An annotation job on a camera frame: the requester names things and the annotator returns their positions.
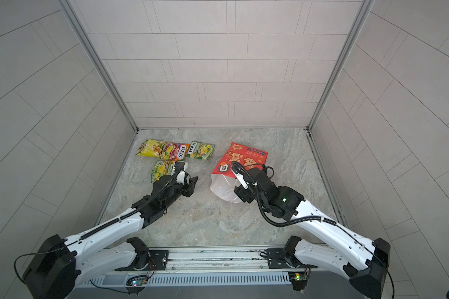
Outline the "yellow green Fox's candy packet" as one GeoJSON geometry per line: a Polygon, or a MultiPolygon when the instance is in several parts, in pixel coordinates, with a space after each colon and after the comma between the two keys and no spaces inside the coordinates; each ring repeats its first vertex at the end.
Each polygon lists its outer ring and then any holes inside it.
{"type": "Polygon", "coordinates": [[[214,144],[192,141],[187,151],[187,158],[207,160],[215,149],[214,144]]]}

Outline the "red white paper bag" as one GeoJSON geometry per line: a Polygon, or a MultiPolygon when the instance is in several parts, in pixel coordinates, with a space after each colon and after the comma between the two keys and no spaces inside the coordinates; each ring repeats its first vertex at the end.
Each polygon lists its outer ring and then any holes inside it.
{"type": "Polygon", "coordinates": [[[239,168],[243,175],[245,170],[263,170],[267,158],[266,151],[233,142],[211,173],[211,192],[229,203],[240,203],[241,200],[234,193],[237,178],[233,170],[239,168]]]}

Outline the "yellow green chips packet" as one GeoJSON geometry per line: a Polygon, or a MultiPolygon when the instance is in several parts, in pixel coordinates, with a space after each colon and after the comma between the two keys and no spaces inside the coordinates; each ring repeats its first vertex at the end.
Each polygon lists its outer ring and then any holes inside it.
{"type": "Polygon", "coordinates": [[[160,158],[167,143],[159,140],[146,140],[140,145],[135,155],[160,158]]]}

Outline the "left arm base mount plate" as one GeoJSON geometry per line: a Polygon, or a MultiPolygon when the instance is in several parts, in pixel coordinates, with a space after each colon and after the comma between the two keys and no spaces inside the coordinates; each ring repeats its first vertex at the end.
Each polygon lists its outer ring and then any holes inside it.
{"type": "Polygon", "coordinates": [[[166,269],[168,250],[151,250],[145,254],[138,254],[127,267],[121,267],[115,271],[162,271],[166,269]]]}

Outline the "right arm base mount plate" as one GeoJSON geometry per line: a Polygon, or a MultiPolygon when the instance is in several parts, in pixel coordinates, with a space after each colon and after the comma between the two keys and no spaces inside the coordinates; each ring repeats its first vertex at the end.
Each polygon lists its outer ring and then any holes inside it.
{"type": "Polygon", "coordinates": [[[306,269],[308,266],[300,262],[291,262],[283,249],[269,248],[260,253],[270,269],[306,269]]]}

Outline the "pink Fox's candy packet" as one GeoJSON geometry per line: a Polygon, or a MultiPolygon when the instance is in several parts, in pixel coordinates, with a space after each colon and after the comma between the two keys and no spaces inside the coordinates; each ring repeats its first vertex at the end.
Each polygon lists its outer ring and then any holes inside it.
{"type": "Polygon", "coordinates": [[[167,142],[162,148],[160,158],[167,161],[181,161],[183,160],[190,148],[187,143],[172,143],[167,142]]]}

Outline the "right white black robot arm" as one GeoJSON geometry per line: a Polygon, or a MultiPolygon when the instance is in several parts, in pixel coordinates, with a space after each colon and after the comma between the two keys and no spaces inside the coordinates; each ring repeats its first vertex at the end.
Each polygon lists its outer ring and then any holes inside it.
{"type": "Polygon", "coordinates": [[[244,203],[256,201],[268,224],[296,225],[325,242],[322,247],[291,236],[283,249],[290,267],[315,266],[334,272],[368,299],[381,298],[386,281],[392,278],[387,241],[364,237],[329,218],[294,189],[275,185],[267,166],[246,169],[234,162],[231,170],[239,181],[234,193],[244,203]]]}

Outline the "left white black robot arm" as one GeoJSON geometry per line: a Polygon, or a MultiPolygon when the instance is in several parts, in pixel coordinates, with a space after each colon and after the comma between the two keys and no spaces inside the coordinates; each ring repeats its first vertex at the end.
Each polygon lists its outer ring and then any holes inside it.
{"type": "Polygon", "coordinates": [[[179,197],[189,198],[197,181],[184,170],[162,176],[153,183],[150,195],[111,220],[69,237],[55,234],[47,238],[30,255],[21,282],[35,299],[64,299],[77,286],[106,272],[145,268],[150,254],[140,238],[129,238],[115,247],[112,244],[159,220],[179,197]]]}

